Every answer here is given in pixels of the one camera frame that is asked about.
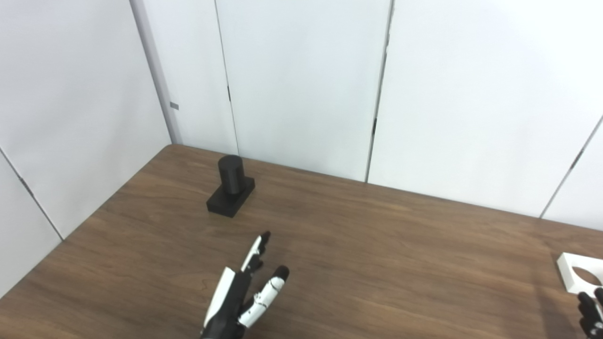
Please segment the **white and black robotic hand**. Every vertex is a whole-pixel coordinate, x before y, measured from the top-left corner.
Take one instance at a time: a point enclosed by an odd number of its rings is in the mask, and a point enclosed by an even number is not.
[[[603,306],[603,288],[599,287],[595,290],[595,297]],[[578,294],[578,300],[580,301],[578,309],[582,314],[580,326],[587,339],[603,339],[603,312],[601,306],[584,292]]]
[[[242,338],[283,288],[289,269],[279,266],[262,291],[244,303],[253,273],[262,267],[260,256],[269,238],[270,232],[265,232],[255,240],[239,272],[224,269],[205,316],[201,339]]]

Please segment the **white wall panel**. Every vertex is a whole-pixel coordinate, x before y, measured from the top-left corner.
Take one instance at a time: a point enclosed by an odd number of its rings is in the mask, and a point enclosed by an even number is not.
[[[241,156],[364,180],[389,0],[218,0]]]
[[[0,297],[59,242],[42,211],[0,154]]]
[[[603,129],[584,149],[543,216],[592,229],[603,230]]]
[[[130,4],[0,2],[0,145],[63,236],[169,144]]]
[[[397,0],[369,182],[540,215],[603,112],[602,16]]]
[[[133,8],[167,106],[179,106],[167,108],[175,141],[237,154],[213,0],[133,0]]]

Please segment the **wooden table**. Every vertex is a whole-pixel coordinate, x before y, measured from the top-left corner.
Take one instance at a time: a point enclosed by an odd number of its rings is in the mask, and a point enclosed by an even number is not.
[[[256,190],[210,214],[221,154],[169,146],[3,299],[0,338],[198,338],[225,265],[273,236],[246,338],[584,338],[555,261],[603,232],[246,160]]]

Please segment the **robot finger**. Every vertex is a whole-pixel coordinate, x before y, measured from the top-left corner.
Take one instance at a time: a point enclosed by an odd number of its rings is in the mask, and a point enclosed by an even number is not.
[[[257,265],[250,265],[250,263],[252,262],[251,259],[253,256],[257,256],[259,258],[261,255],[263,255],[263,253],[266,251],[266,244],[268,243],[269,239],[270,231],[266,231],[264,232],[264,234],[256,238],[255,242],[251,246],[251,249],[249,250],[249,253],[247,253],[247,257],[243,262],[243,266],[241,266],[241,272],[250,270],[251,273],[253,273],[262,266],[262,264],[260,264],[261,261],[259,260],[257,261]]]
[[[286,266],[277,268],[270,280],[264,285],[262,291],[256,293],[242,307],[239,315],[239,324],[246,328],[253,326],[266,309],[268,309],[270,304],[272,304],[272,301],[283,288],[288,277],[289,269]]]

